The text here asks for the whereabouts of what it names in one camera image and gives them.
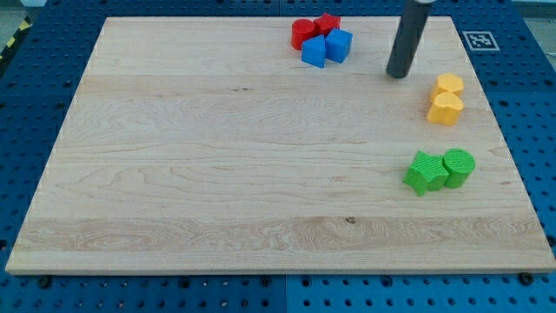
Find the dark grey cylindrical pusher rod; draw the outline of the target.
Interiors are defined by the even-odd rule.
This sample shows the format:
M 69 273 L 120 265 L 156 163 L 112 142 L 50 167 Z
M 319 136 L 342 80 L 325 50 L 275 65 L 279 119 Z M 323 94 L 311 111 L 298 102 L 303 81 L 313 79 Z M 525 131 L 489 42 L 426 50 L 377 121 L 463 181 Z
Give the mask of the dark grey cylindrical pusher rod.
M 387 63 L 393 78 L 408 75 L 434 0 L 406 0 Z

